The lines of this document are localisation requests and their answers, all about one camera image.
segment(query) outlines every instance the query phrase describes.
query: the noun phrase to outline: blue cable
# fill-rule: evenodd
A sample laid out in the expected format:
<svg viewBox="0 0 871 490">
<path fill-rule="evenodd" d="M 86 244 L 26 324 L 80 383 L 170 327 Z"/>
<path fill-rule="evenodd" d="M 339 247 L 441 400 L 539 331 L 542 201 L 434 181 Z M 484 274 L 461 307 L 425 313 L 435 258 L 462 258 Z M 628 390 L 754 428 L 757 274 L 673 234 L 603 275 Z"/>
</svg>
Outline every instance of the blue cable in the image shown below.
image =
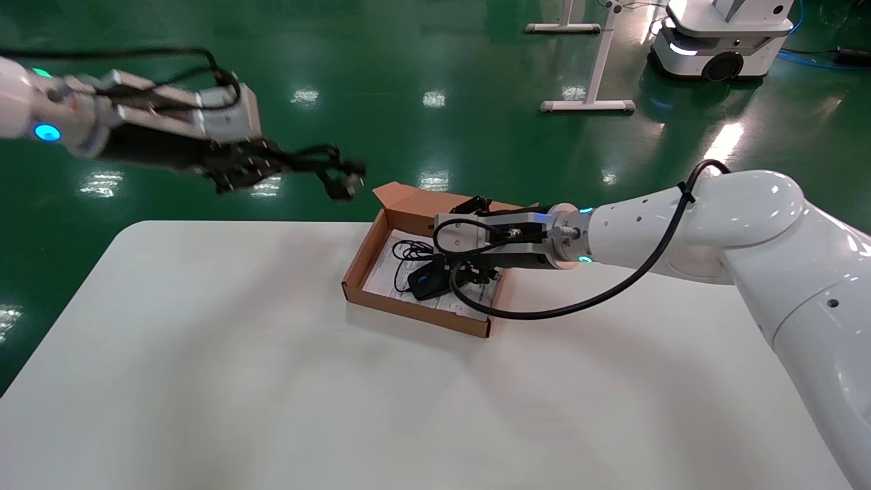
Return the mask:
<svg viewBox="0 0 871 490">
<path fill-rule="evenodd" d="M 813 66 L 814 68 L 828 68 L 829 70 L 846 70 L 846 71 L 867 71 L 871 70 L 871 68 L 861 68 L 858 66 L 835 66 L 835 65 L 821 65 L 815 61 L 809 61 L 806 59 L 799 58 L 797 56 L 793 56 L 789 53 L 785 53 L 783 51 L 777 53 L 777 56 L 786 59 L 788 61 L 792 61 L 793 63 L 798 63 L 799 65 L 807 65 Z"/>
<path fill-rule="evenodd" d="M 799 22 L 795 23 L 793 29 L 789 31 L 790 34 L 795 32 L 796 29 L 799 28 L 802 22 L 805 22 L 805 3 L 804 0 L 799 0 Z"/>
</svg>

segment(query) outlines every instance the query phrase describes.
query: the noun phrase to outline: white table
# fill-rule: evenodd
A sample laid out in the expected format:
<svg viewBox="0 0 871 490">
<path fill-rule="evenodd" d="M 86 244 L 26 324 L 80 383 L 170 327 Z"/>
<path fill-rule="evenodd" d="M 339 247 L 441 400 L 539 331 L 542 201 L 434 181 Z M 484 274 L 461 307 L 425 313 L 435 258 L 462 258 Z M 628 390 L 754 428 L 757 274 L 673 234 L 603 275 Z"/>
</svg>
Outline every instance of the white table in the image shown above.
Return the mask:
<svg viewBox="0 0 871 490">
<path fill-rule="evenodd" d="M 0 488 L 847 488 L 733 288 L 648 276 L 482 340 L 346 304 L 367 229 L 125 230 L 0 400 Z M 519 271 L 504 304 L 626 274 Z"/>
</svg>

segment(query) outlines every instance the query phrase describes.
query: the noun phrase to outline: blue led light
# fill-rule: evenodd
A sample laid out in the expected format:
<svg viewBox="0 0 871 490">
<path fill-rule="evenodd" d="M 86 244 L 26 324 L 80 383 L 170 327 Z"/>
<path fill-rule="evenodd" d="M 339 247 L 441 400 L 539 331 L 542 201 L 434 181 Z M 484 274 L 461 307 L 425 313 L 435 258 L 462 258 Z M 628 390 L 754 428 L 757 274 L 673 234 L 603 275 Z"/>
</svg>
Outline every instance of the blue led light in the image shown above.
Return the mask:
<svg viewBox="0 0 871 490">
<path fill-rule="evenodd" d="M 60 131 L 50 124 L 41 124 L 33 128 L 33 133 L 42 141 L 50 143 L 60 140 Z"/>
</svg>

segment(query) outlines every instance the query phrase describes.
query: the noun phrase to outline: white metal stand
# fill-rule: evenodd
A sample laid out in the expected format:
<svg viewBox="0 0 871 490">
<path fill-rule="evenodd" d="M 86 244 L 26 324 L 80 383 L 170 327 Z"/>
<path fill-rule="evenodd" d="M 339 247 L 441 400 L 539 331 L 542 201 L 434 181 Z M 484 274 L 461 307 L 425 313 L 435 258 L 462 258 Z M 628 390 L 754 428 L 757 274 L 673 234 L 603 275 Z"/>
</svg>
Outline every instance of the white metal stand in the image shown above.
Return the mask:
<svg viewBox="0 0 871 490">
<path fill-rule="evenodd" d="M 526 31 L 598 34 L 602 30 L 599 24 L 569 24 L 571 20 L 571 4 L 573 2 L 574 0 L 563 0 L 563 13 L 559 16 L 559 24 L 526 24 Z"/>
<path fill-rule="evenodd" d="M 563 17 L 561 21 L 568 22 L 568 14 L 571 14 L 571 3 L 573 0 L 565 0 L 563 3 Z M 596 100 L 599 86 L 602 84 L 602 74 L 604 73 L 604 63 L 608 59 L 608 50 L 611 48 L 611 41 L 614 38 L 614 22 L 617 14 L 623 10 L 623 5 L 619 0 L 608 0 L 605 3 L 608 8 L 608 17 L 604 22 L 602 29 L 602 41 L 599 43 L 599 49 L 596 52 L 596 60 L 593 62 L 593 72 L 590 77 L 590 89 L 587 91 L 587 96 L 584 100 L 545 100 L 542 102 L 540 109 L 542 112 L 552 111 L 635 111 L 635 103 L 631 100 Z M 536 26 L 548 26 L 557 24 L 529 24 L 526 26 L 527 32 L 581 32 L 573 30 L 545 30 L 538 29 Z M 569 26 L 591 25 L 598 29 L 598 24 L 565 24 Z"/>
</svg>

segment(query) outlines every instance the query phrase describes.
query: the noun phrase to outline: stand base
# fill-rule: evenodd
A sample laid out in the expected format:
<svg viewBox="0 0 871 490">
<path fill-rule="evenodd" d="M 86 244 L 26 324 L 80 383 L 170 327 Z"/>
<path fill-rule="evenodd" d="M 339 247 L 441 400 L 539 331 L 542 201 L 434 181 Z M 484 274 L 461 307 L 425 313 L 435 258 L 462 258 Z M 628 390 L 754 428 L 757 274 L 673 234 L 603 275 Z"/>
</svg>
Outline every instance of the stand base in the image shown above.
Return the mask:
<svg viewBox="0 0 871 490">
<path fill-rule="evenodd" d="M 598 34 L 599 24 L 526 24 L 527 32 L 575 32 L 577 34 Z"/>
<path fill-rule="evenodd" d="M 554 111 L 626 111 L 635 112 L 631 100 L 597 100 L 586 103 L 575 100 L 545 100 L 539 107 L 541 112 Z"/>
</svg>

